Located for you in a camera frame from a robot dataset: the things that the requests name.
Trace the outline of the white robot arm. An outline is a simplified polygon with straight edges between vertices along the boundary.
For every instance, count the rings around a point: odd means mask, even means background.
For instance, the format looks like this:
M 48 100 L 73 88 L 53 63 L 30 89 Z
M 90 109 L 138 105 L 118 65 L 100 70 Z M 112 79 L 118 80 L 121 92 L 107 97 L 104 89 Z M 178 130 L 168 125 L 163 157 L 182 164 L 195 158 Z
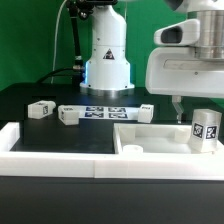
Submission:
M 113 6 L 133 0 L 66 0 L 70 17 L 93 19 L 92 56 L 80 67 L 80 90 L 98 96 L 130 93 L 126 21 Z M 183 22 L 157 30 L 146 70 L 146 89 L 170 95 L 181 119 L 184 96 L 224 98 L 224 0 L 164 0 L 186 15 Z

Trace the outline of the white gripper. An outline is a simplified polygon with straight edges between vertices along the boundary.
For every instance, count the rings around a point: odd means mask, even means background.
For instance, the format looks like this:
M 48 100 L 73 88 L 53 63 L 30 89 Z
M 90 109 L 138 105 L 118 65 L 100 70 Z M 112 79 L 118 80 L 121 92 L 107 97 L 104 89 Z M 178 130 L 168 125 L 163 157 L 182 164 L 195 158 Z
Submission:
M 187 19 L 157 30 L 148 59 L 145 86 L 151 94 L 173 96 L 179 124 L 181 96 L 224 98 L 224 60 L 197 57 L 200 28 L 198 19 Z

